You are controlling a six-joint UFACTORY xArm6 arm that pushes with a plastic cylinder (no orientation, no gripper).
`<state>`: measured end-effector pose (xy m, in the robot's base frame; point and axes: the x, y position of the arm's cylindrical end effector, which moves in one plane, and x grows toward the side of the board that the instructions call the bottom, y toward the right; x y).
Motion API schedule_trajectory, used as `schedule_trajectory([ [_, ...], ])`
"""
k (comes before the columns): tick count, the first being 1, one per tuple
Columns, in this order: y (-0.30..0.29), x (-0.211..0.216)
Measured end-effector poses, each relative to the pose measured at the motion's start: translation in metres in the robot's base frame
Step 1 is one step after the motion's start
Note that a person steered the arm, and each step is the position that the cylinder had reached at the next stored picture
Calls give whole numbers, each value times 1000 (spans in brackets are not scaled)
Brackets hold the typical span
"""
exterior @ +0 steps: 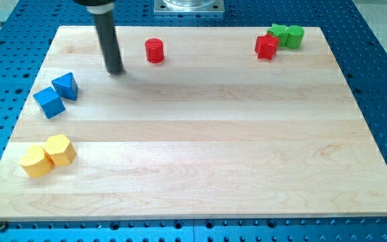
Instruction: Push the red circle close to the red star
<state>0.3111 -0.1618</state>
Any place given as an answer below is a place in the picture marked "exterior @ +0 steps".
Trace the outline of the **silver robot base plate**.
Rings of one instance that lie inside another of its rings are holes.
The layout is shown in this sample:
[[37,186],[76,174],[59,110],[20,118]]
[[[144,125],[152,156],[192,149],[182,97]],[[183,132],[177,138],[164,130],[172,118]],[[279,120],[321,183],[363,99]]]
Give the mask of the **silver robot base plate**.
[[154,0],[154,12],[172,13],[224,13],[224,0]]

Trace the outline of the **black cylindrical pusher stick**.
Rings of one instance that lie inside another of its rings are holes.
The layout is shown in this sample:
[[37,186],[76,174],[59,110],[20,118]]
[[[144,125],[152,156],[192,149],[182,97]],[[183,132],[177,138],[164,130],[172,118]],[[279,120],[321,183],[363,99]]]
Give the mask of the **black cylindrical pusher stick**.
[[93,14],[95,28],[106,70],[109,74],[119,75],[123,72],[122,57],[116,36],[114,18],[111,11],[102,14]]

